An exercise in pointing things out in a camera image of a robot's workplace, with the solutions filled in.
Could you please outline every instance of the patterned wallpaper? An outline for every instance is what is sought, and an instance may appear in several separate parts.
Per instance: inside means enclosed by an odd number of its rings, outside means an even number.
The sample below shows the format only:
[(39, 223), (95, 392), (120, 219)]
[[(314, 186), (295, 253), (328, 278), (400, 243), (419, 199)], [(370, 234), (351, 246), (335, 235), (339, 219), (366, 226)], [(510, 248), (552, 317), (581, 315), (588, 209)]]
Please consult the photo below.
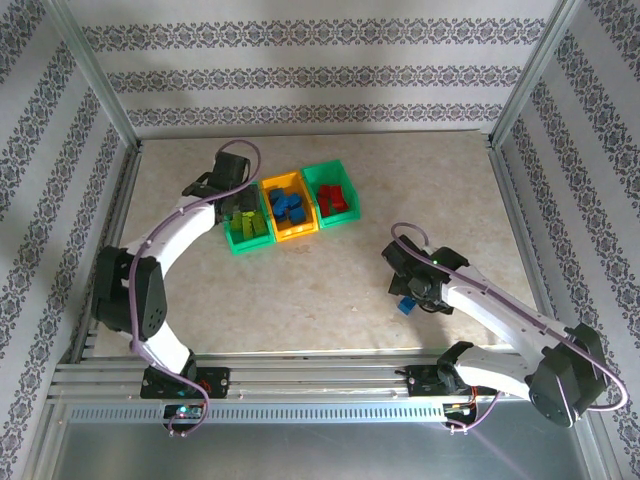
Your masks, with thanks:
[(640, 478), (639, 39), (637, 2), (585, 1), (502, 145), (556, 317), (595, 327), (630, 390), (603, 414), (625, 479)]
[(39, 1), (1, 0), (0, 479), (86, 305), (124, 146)]
[(488, 132), (556, 2), (103, 3), (71, 7), (137, 133), (158, 138)]

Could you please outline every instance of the yellow bin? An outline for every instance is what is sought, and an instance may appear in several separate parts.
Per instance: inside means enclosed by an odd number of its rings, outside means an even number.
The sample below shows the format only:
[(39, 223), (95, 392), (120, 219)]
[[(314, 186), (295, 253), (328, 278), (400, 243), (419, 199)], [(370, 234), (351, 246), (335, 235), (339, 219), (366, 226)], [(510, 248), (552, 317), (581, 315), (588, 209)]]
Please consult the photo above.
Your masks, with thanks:
[[(262, 189), (262, 195), (264, 195), (264, 203), (269, 210), (269, 218), (273, 225), (273, 231), (276, 235), (278, 242), (284, 242), (285, 240), (291, 240), (292, 238), (301, 237), (302, 235), (308, 235), (315, 233), (319, 230), (318, 217), (316, 216), (316, 209), (309, 195), (309, 190), (302, 179), (300, 171), (285, 173), (283, 175), (276, 175), (275, 177), (265, 178), (260, 182)], [(276, 188), (284, 189), (285, 195), (291, 195), (297, 193), (302, 198), (302, 208), (307, 216), (307, 220), (299, 225), (292, 225), (289, 220), (285, 220), (280, 223), (276, 223), (276, 219), (273, 215), (273, 209), (271, 208), (271, 202), (269, 201), (269, 192)]]

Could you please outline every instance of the red block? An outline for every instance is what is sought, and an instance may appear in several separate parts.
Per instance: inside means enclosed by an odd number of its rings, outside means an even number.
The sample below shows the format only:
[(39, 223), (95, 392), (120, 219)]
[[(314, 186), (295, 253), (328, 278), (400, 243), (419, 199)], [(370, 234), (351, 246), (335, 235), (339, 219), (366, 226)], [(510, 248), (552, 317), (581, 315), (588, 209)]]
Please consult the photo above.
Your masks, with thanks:
[(331, 186), (331, 205), (336, 209), (336, 212), (342, 213), (349, 210), (349, 205), (342, 196), (342, 187), (340, 185)]
[(318, 197), (318, 206), (320, 207), (320, 215), (328, 217), (331, 215), (331, 209), (329, 208), (329, 199), (327, 197)]
[(320, 190), (318, 190), (319, 197), (329, 198), (331, 197), (331, 187), (329, 185), (320, 185)]

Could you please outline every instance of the beige table surface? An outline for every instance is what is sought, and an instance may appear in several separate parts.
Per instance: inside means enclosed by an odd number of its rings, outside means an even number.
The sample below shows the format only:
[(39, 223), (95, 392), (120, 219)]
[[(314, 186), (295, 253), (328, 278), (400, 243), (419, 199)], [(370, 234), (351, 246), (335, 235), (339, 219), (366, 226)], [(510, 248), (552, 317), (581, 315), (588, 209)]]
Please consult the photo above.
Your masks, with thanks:
[[(463, 313), (409, 316), (387, 293), (380, 252), (390, 226), (414, 222), (434, 246), (466, 256), (523, 302), (533, 299), (489, 158), (477, 132), (253, 138), (259, 178), (340, 158), (356, 187), (355, 223), (232, 256), (221, 226), (200, 237), (165, 284), (167, 320), (196, 353), (444, 348), (458, 340), (499, 343)], [(139, 237), (211, 169), (226, 139), (154, 140), (144, 155), (122, 243)], [(231, 151), (249, 158), (244, 146)], [(100, 325), (94, 355), (126, 355), (127, 342)]]

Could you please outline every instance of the purple cable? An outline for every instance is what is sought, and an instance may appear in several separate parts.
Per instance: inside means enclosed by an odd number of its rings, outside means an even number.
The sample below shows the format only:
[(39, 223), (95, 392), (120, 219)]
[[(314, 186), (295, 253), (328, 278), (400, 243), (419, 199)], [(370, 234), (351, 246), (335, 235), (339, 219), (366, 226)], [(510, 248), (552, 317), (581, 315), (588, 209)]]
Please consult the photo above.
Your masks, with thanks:
[[(253, 174), (249, 178), (247, 178), (243, 183), (238, 185), (236, 188), (232, 188), (231, 190), (229, 190), (227, 192), (222, 192), (222, 193), (218, 193), (218, 194), (215, 194), (215, 195), (210, 195), (208, 197), (196, 200), (195, 202), (190, 203), (186, 207), (183, 207), (183, 208), (180, 208), (180, 209), (176, 210), (171, 215), (169, 215), (167, 218), (165, 218), (162, 222), (160, 222), (160, 224), (156, 228), (153, 229), (153, 231), (147, 237), (146, 241), (142, 242), (142, 244), (140, 245), (140, 248), (138, 249), (138, 251), (136, 252), (136, 254), (133, 257), (133, 261), (131, 262), (131, 268), (129, 269), (129, 309), (130, 309), (130, 312), (131, 312), (131, 335), (133, 337), (133, 340), (131, 342), (131, 351), (133, 353), (138, 354), (140, 357), (142, 357), (144, 360), (146, 360), (152, 367), (157, 368), (158, 370), (160, 370), (164, 374), (170, 376), (174, 380), (182, 382), (185, 385), (196, 389), (198, 392), (200, 392), (202, 394), (202, 396), (204, 398), (204, 405), (203, 405), (203, 408), (202, 408), (202, 416), (200, 417), (200, 420), (198, 420), (198, 422), (193, 427), (191, 427), (189, 430), (186, 430), (184, 432), (180, 432), (180, 436), (181, 437), (186, 437), (187, 435), (191, 434), (192, 432), (197, 430), (200, 427), (200, 425), (202, 425), (204, 423), (204, 421), (206, 419), (206, 416), (207, 416), (207, 412), (209, 411), (209, 395), (207, 395), (207, 392), (205, 391), (205, 389), (202, 388), (197, 383), (192, 382), (191, 380), (189, 380), (187, 378), (184, 378), (184, 377), (182, 377), (182, 376), (180, 376), (180, 375), (178, 375), (176, 373), (173, 373), (173, 372), (171, 372), (170, 370), (167, 370), (164, 367), (156, 365), (156, 361), (153, 358), (151, 358), (151, 356), (148, 355), (141, 348), (140, 339), (138, 338), (139, 328), (138, 328), (138, 305), (136, 303), (136, 271), (138, 269), (138, 263), (140, 262), (140, 258), (142, 258), (142, 254), (144, 253), (144, 251), (151, 246), (151, 244), (153, 243), (153, 240), (160, 234), (160, 232), (162, 232), (165, 228), (167, 228), (167, 226), (169, 226), (177, 218), (183, 216), (185, 213), (187, 213), (187, 212), (189, 212), (189, 211), (193, 210), (194, 208), (197, 208), (197, 207), (199, 207), (201, 205), (208, 204), (209, 202), (212, 202), (212, 201), (215, 201), (215, 200), (220, 200), (221, 198), (225, 198), (225, 197), (228, 197), (230, 195), (234, 195), (234, 194), (238, 193), (239, 191), (243, 190), (244, 188), (248, 187), (255, 180), (256, 176), (258, 175), (258, 171), (260, 170), (260, 165), (262, 163), (262, 156), (260, 154), (260, 149), (255, 144), (253, 144), (253, 143), (251, 143), (251, 142), (249, 142), (247, 140), (241, 140), (241, 139), (231, 140), (230, 142), (225, 143), (224, 145), (222, 145), (218, 149), (218, 151), (216, 152), (216, 156), (218, 155), (218, 153), (222, 152), (223, 150), (225, 150), (230, 145), (233, 145), (233, 144), (236, 144), (236, 143), (244, 143), (245, 145), (249, 145), (256, 152), (257, 163), (256, 163), (256, 168), (255, 168), (255, 171), (253, 172)], [(173, 420), (174, 420), (174, 418), (171, 418), (171, 420), (169, 421), (169, 434), (170, 435), (174, 435), (174, 433), (175, 433), (174, 430), (173, 430)]]
[(489, 286), (484, 285), (484, 284), (478, 282), (477, 280), (469, 278), (466, 275), (463, 275), (463, 274), (458, 273), (458, 272), (456, 272), (454, 270), (451, 270), (450, 268), (443, 267), (442, 265), (437, 264), (437, 263), (433, 263), (431, 260), (427, 260), (426, 258), (418, 255), (413, 250), (411, 250), (409, 247), (407, 247), (404, 244), (404, 242), (402, 242), (400, 240), (400, 237), (396, 233), (396, 229), (398, 227), (408, 227), (408, 228), (411, 228), (411, 229), (415, 230), (416, 232), (420, 233), (420, 235), (422, 235), (422, 237), (424, 238), (425, 246), (429, 245), (429, 237), (427, 236), (427, 234), (426, 234), (426, 232), (424, 230), (422, 230), (419, 226), (417, 226), (417, 225), (415, 225), (413, 223), (399, 222), (399, 223), (395, 223), (391, 227), (391, 237), (393, 237), (393, 239), (396, 241), (396, 243), (398, 245), (400, 245), (400, 248), (402, 248), (405, 252), (407, 252), (413, 258), (415, 258), (416, 260), (419, 260), (422, 263), (425, 263), (425, 264), (427, 264), (427, 265), (429, 265), (429, 266), (431, 266), (433, 268), (436, 268), (436, 269), (440, 270), (441, 272), (447, 273), (448, 275), (450, 275), (452, 277), (458, 278), (458, 279), (462, 280), (463, 282), (467, 283), (468, 285), (471, 285), (472, 287), (475, 287), (475, 288), (479, 289), (482, 292), (485, 292), (485, 294), (493, 297), (495, 300), (499, 301), (502, 305), (507, 307), (509, 310), (511, 310), (511, 311), (517, 313), (518, 315), (520, 315), (521, 317), (525, 318), (528, 322), (530, 322), (537, 329), (539, 329), (540, 333), (542, 333), (543, 335), (545, 335), (545, 334), (549, 335), (554, 340), (557, 340), (558, 342), (562, 343), (566, 347), (570, 348), (573, 352), (575, 352), (578, 355), (580, 355), (582, 358), (584, 358), (589, 363), (591, 363), (594, 367), (598, 368), (598, 370), (600, 370), (603, 374), (605, 374), (607, 377), (609, 377), (613, 381), (613, 383), (616, 384), (618, 389), (620, 390), (620, 400), (618, 402), (616, 402), (616, 403), (612, 403), (612, 404), (609, 404), (609, 405), (601, 405), (601, 406), (592, 405), (592, 406), (590, 406), (588, 408), (588, 410), (600, 411), (600, 412), (610, 412), (610, 411), (613, 411), (613, 410), (617, 410), (617, 409), (619, 409), (619, 408), (621, 408), (621, 407), (623, 407), (623, 406), (625, 406), (627, 404), (627, 402), (629, 401), (629, 391), (627, 390), (627, 387), (625, 387), (624, 382), (616, 374), (614, 374), (609, 369), (609, 367), (607, 367), (604, 363), (602, 363), (600, 360), (595, 358), (593, 355), (585, 352), (580, 347), (577, 347), (576, 345), (574, 345), (572, 342), (570, 342), (569, 340), (564, 338), (562, 335), (557, 333), (555, 330), (552, 330), (549, 327), (547, 327), (543, 322), (539, 321), (534, 316), (532, 316), (529, 313), (527, 313), (524, 310), (522, 310), (518, 305), (515, 305), (508, 298), (504, 298), (498, 292), (495, 292), (495, 291), (491, 290), (491, 288), (489, 288)]
[(477, 418), (475, 421), (471, 422), (469, 425), (467, 425), (466, 423), (460, 422), (458, 420), (447, 419), (447, 423), (451, 423), (453, 425), (457, 425), (460, 427), (460, 428), (451, 427), (451, 430), (454, 432), (468, 432), (469, 430), (473, 430), (474, 428), (476, 428), (478, 425), (480, 425), (484, 421), (485, 418), (489, 416), (489, 414), (491, 413), (491, 410), (493, 410), (493, 407), (495, 407), (496, 403), (498, 403), (498, 398), (500, 398), (500, 395), (502, 395), (502, 392), (496, 392), (495, 397), (493, 397), (493, 400), (491, 400), (491, 403), (489, 404), (487, 409), (484, 411), (484, 413), (480, 415), (480, 418)]

